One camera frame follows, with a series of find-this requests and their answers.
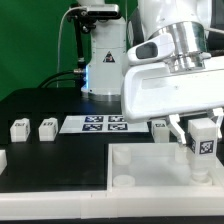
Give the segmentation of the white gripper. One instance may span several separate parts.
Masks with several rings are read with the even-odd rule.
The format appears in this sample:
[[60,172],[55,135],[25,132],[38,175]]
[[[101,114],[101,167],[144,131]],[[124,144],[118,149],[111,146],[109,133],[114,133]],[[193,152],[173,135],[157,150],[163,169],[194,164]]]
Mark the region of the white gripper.
[[129,123],[166,118],[166,125],[180,145],[186,144],[180,117],[208,111],[217,125],[219,139],[224,119],[224,56],[204,61],[205,68],[171,73],[163,63],[134,66],[124,77],[121,108]]

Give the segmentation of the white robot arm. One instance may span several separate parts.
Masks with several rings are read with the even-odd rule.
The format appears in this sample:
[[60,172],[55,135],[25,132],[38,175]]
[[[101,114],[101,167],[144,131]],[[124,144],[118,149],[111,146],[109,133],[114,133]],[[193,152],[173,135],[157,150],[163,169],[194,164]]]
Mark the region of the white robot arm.
[[224,107],[224,56],[214,58],[206,49],[211,6],[211,0],[138,0],[127,25],[132,45],[120,69],[123,79],[104,75],[107,48],[99,43],[84,95],[120,93],[127,121],[164,118],[184,144],[181,115]]

